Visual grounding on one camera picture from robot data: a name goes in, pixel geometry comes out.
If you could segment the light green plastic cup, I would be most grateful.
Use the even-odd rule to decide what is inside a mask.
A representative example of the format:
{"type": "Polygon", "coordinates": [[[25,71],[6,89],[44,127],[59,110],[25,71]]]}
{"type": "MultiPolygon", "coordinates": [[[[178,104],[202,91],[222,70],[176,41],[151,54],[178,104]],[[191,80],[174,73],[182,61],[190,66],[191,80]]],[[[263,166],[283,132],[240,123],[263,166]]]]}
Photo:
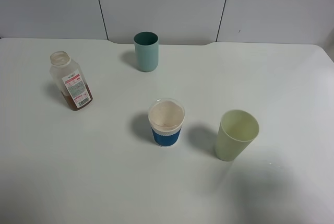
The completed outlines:
{"type": "Polygon", "coordinates": [[[221,118],[216,156],[223,161],[233,161],[259,134],[257,120],[243,110],[229,110],[221,118]]]}

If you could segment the teal plastic cup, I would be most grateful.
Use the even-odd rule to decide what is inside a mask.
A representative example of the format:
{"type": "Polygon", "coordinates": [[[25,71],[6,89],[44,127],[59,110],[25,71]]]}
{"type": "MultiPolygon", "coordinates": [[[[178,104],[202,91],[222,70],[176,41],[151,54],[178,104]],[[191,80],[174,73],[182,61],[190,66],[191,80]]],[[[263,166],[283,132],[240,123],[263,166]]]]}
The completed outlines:
{"type": "Polygon", "coordinates": [[[137,65],[142,72],[155,70],[159,63],[159,37],[153,32],[140,32],[134,36],[137,65]]]}

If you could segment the white cup blue sleeve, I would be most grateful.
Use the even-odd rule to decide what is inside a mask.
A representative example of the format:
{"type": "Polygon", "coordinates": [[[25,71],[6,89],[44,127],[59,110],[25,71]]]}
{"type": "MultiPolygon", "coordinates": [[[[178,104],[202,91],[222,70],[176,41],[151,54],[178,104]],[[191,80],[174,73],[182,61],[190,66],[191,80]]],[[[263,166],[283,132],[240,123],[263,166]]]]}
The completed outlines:
{"type": "Polygon", "coordinates": [[[162,147],[174,145],[185,118],[183,106],[170,98],[158,99],[148,110],[148,120],[154,141],[162,147]]]}

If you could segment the plastic drink bottle brown liquid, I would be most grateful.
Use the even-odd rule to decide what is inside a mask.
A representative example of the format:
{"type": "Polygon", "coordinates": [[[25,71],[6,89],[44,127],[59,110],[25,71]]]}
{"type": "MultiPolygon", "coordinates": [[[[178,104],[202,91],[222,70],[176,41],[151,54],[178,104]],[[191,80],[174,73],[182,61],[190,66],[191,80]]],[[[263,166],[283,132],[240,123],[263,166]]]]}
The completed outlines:
{"type": "Polygon", "coordinates": [[[93,101],[80,65],[66,52],[54,52],[50,56],[50,62],[50,74],[73,111],[78,111],[93,101]]]}

